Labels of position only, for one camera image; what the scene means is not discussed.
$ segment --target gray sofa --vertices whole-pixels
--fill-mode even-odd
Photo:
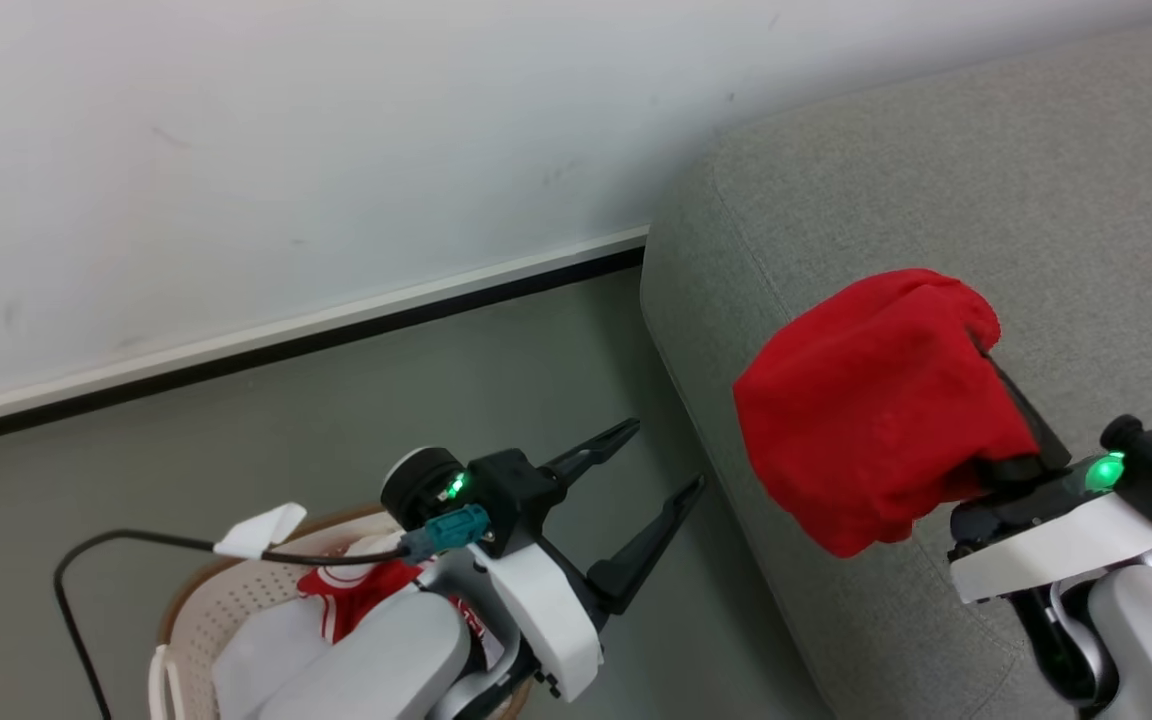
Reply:
[[[963,278],[996,358],[1075,457],[1152,423],[1152,28],[861,92],[727,137],[660,206],[643,310],[824,699],[839,717],[1073,717],[1006,602],[963,606],[947,507],[821,551],[763,492],[732,381],[796,314],[905,266]]]

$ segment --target teal connector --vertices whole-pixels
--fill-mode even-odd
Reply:
[[[407,547],[404,560],[408,564],[417,564],[445,550],[479,541],[487,531],[488,511],[480,505],[467,505],[460,510],[439,515],[425,523],[424,528],[404,535],[397,546]]]

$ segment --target plastic basket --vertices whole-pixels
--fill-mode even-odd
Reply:
[[[379,505],[306,525],[279,546],[301,555],[333,555],[349,544],[399,530]],[[310,568],[257,560],[221,561],[205,568],[180,589],[166,611],[159,646],[150,661],[151,720],[219,720],[211,684],[211,664],[253,612],[291,600],[296,583]],[[513,720],[526,702],[530,684],[492,715]]]

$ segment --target black cable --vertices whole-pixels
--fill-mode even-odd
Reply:
[[[56,594],[56,605],[60,606],[60,615],[65,619],[65,629],[69,630],[69,639],[74,643],[74,651],[78,653],[78,660],[83,664],[83,673],[88,675],[88,684],[92,688],[92,696],[96,697],[96,705],[100,707],[100,715],[104,720],[109,720],[109,704],[105,700],[105,691],[101,689],[100,679],[96,676],[96,666],[92,665],[91,655],[88,654],[88,644],[83,642],[82,634],[78,632],[78,623],[74,621],[74,612],[70,611],[69,600],[65,597],[65,570],[78,555],[111,539],[136,539],[136,541],[151,541],[157,544],[169,544],[173,547],[184,547],[188,550],[200,550],[204,552],[214,551],[215,543],[202,541],[200,539],[182,538],[166,533],[151,533],[147,530],[109,530],[108,533],[100,533],[97,537],[78,543],[73,550],[65,553],[56,564],[56,569],[51,574],[51,589]],[[329,568],[340,564],[365,564],[366,562],[384,562],[385,560],[397,560],[407,555],[404,547],[394,548],[388,552],[376,552],[371,555],[346,555],[340,558],[317,558],[312,555],[286,555],[282,552],[262,552],[260,560],[270,562],[285,562],[286,564],[310,564],[314,568]]]

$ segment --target basket handle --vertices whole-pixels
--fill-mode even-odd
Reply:
[[[166,707],[166,694],[172,694],[172,712]],[[150,720],[184,720],[184,698],[180,697],[177,666],[168,658],[168,646],[154,647],[150,660]]]

